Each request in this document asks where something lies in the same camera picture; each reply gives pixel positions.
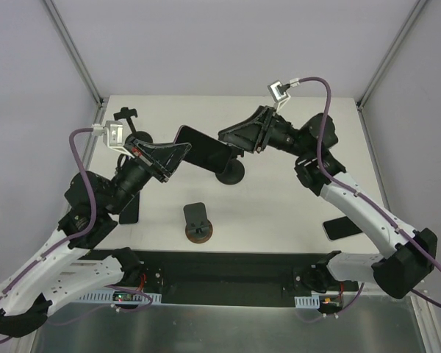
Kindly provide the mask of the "purple phone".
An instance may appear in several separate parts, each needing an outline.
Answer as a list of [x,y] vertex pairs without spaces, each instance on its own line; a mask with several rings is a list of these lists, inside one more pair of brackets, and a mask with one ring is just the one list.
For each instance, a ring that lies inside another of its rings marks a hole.
[[185,162],[216,174],[225,171],[232,157],[232,150],[226,144],[186,125],[179,128],[175,143],[191,145],[184,156]]

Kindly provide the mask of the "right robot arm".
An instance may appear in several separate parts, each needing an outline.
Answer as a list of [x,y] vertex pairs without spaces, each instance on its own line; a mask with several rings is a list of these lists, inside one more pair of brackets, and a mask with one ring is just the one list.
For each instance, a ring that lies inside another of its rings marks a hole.
[[338,142],[330,116],[318,113],[296,129],[273,107],[260,106],[245,121],[221,130],[218,138],[246,152],[260,153],[270,146],[296,156],[301,184],[345,214],[378,249],[376,254],[327,254],[301,275],[310,290],[324,293],[345,281],[369,282],[401,299],[433,271],[430,259],[436,254],[437,236],[371,205],[329,151]]

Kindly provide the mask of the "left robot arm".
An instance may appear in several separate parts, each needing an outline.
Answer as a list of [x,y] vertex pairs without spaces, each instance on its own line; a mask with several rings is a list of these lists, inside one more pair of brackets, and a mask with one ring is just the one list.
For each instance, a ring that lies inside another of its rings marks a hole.
[[65,193],[69,212],[37,253],[0,283],[0,335],[28,335],[93,289],[119,282],[135,285],[141,264],[129,247],[111,251],[72,277],[63,271],[117,227],[112,216],[120,214],[150,179],[167,182],[190,148],[189,143],[150,144],[131,136],[124,146],[128,160],[112,179],[91,171],[77,174]]

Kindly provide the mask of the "black round-base clamp stand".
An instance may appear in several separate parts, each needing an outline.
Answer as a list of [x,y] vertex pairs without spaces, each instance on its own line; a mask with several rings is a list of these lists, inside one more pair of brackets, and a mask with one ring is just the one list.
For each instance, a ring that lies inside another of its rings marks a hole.
[[245,167],[237,158],[230,159],[226,169],[215,175],[216,179],[224,185],[236,185],[243,180],[244,176]]

